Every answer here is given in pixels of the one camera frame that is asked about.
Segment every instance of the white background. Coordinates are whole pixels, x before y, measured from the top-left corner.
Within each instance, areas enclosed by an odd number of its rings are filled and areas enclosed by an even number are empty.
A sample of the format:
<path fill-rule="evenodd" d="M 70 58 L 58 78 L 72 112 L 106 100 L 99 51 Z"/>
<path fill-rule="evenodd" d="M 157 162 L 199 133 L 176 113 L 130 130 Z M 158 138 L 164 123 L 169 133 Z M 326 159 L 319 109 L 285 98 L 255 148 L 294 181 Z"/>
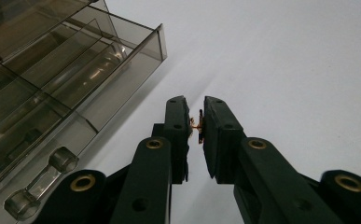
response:
<path fill-rule="evenodd" d="M 361 175 L 361 1 L 106 3 L 131 21 L 163 23 L 168 59 L 105 128 L 94 145 L 103 148 L 83 159 L 85 168 L 114 173 L 163 122 L 168 99 L 185 95 L 197 118 L 212 95 L 248 136 L 270 140 L 300 173 Z M 210 179 L 196 136 L 189 182 L 174 186 L 172 223 L 243 223 L 233 186 Z"/>

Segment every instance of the black plastic part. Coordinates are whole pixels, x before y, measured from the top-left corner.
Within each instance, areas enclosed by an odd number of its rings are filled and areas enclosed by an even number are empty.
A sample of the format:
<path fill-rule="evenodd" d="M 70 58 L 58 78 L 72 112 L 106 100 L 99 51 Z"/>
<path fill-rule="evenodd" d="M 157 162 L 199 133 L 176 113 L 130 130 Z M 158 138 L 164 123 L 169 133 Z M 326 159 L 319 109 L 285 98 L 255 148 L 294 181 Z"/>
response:
<path fill-rule="evenodd" d="M 240 164 L 261 202 L 258 223 L 342 223 L 274 145 L 244 138 L 241 146 Z"/>
<path fill-rule="evenodd" d="M 108 223 L 113 216 L 114 209 L 116 208 L 119 194 L 124 186 L 129 167 L 125 166 L 119 171 L 113 173 L 106 179 L 106 185 L 101 195 L 101 200 L 95 208 L 93 219 L 89 222 L 94 223 Z"/>
<path fill-rule="evenodd" d="M 345 223 L 361 224 L 360 176 L 342 170 L 325 172 L 319 191 Z"/>
<path fill-rule="evenodd" d="M 192 128 L 189 109 L 184 96 L 177 96 L 166 102 L 164 124 L 154 124 L 152 136 L 161 136 L 172 144 L 172 183 L 181 184 L 188 180 L 188 138 Z"/>
<path fill-rule="evenodd" d="M 233 184 L 238 165 L 238 148 L 245 137 L 243 127 L 227 104 L 206 96 L 204 100 L 203 151 L 211 178 L 218 184 Z"/>
<path fill-rule="evenodd" d="M 243 169 L 238 170 L 233 195 L 244 223 L 257 224 L 261 215 L 261 202 Z"/>
<path fill-rule="evenodd" d="M 83 191 L 71 189 L 73 181 L 78 177 L 88 175 L 92 175 L 94 178 L 94 184 L 90 189 Z M 95 207 L 100 203 L 105 180 L 104 174 L 91 170 L 82 170 L 67 176 L 49 196 L 34 223 L 95 223 L 91 220 L 94 217 Z"/>
<path fill-rule="evenodd" d="M 169 223 L 171 143 L 151 137 L 140 142 L 110 223 Z"/>
<path fill-rule="evenodd" d="M 306 175 L 303 175 L 303 174 L 300 174 L 300 175 L 303 177 L 303 179 L 305 180 L 305 182 L 306 182 L 314 191 L 316 191 L 316 193 L 319 194 L 319 185 L 320 185 L 320 183 L 317 182 L 317 181 L 315 181 L 314 179 L 306 176 Z"/>

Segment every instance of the plastic compartment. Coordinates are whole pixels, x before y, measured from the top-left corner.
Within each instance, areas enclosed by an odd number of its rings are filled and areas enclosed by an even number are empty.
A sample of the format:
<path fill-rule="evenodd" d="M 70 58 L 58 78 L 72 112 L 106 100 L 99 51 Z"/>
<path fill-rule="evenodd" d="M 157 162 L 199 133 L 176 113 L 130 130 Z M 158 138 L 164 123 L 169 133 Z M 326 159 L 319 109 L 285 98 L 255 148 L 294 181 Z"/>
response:
<path fill-rule="evenodd" d="M 0 51 L 0 223 L 31 217 L 166 58 L 162 26 L 90 6 L 61 19 Z"/>
<path fill-rule="evenodd" d="M 80 0 L 0 0 L 0 60 L 89 3 Z"/>

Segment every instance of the small object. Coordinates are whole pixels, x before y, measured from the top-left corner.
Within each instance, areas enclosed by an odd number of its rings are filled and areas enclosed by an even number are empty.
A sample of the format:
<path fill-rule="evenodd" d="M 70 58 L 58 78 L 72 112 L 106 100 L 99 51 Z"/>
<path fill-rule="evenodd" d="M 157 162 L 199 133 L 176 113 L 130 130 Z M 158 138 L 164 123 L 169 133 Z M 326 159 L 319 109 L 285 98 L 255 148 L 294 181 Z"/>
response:
<path fill-rule="evenodd" d="M 195 126 L 194 118 L 191 118 L 191 127 L 198 130 L 198 143 L 203 143 L 203 111 L 200 109 L 200 122 Z"/>
<path fill-rule="evenodd" d="M 21 189 L 5 201 L 5 209 L 17 220 L 23 221 L 37 212 L 40 205 L 32 194 L 26 189 Z"/>
<path fill-rule="evenodd" d="M 78 157 L 66 147 L 59 147 L 49 156 L 49 164 L 61 173 L 69 173 L 78 163 Z"/>

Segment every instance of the smoky plastic container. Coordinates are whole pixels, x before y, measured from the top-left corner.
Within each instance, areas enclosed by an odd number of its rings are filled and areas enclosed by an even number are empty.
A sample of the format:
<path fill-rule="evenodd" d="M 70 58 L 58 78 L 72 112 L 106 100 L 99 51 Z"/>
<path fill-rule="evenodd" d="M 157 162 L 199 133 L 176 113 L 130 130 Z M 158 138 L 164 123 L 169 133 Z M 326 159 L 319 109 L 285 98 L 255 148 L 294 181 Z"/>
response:
<path fill-rule="evenodd" d="M 162 26 L 103 1 L 0 0 L 0 223 L 33 219 L 165 60 Z"/>

